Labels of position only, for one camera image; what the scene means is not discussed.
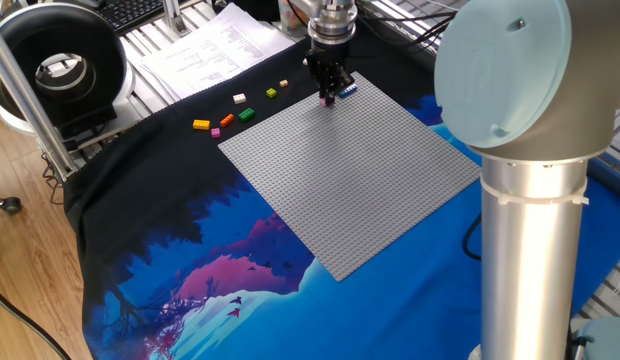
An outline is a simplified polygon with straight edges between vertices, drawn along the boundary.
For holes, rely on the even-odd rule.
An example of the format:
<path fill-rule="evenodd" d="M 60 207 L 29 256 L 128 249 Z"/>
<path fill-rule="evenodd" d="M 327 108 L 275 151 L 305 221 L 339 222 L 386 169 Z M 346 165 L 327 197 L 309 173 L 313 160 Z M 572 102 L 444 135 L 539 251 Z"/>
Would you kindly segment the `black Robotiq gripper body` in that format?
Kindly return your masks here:
<path fill-rule="evenodd" d="M 312 78 L 315 80 L 347 78 L 345 63 L 348 52 L 348 43 L 329 45 L 312 40 L 311 47 L 305 54 Z"/>

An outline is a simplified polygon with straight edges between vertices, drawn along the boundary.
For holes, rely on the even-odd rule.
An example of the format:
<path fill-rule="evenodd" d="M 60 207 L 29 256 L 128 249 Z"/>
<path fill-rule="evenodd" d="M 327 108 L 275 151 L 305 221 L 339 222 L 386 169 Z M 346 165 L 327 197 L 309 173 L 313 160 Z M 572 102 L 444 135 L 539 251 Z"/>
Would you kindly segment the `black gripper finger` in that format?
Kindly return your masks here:
<path fill-rule="evenodd" d="M 331 75 L 333 84 L 330 86 L 330 103 L 333 103 L 340 93 L 354 83 L 354 78 L 339 64 L 333 67 Z"/>
<path fill-rule="evenodd" d="M 327 67 L 321 67 L 318 72 L 319 97 L 324 103 L 332 103 L 333 97 L 330 93 L 331 73 Z"/>

